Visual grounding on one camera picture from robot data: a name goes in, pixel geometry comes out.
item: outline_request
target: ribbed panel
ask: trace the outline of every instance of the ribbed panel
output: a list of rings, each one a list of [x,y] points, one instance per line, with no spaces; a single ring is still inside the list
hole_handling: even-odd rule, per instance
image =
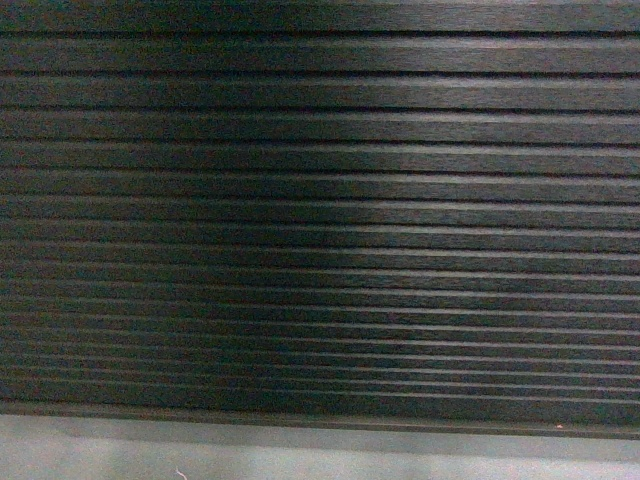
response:
[[[205,3],[0,19],[6,400],[640,421],[635,2]]]

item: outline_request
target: grooved board surface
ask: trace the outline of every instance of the grooved board surface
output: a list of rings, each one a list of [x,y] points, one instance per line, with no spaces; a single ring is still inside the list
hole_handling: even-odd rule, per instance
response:
[[[636,2],[5,13],[0,410],[640,423]]]

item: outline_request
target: grey floor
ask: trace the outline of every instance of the grey floor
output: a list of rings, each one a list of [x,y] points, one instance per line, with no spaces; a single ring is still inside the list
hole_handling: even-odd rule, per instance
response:
[[[640,480],[640,442],[0,416],[0,478]]]

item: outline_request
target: concrete floor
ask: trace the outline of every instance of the concrete floor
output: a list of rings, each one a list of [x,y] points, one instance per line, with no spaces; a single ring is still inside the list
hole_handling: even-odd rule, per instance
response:
[[[0,478],[640,480],[640,442],[0,416]]]

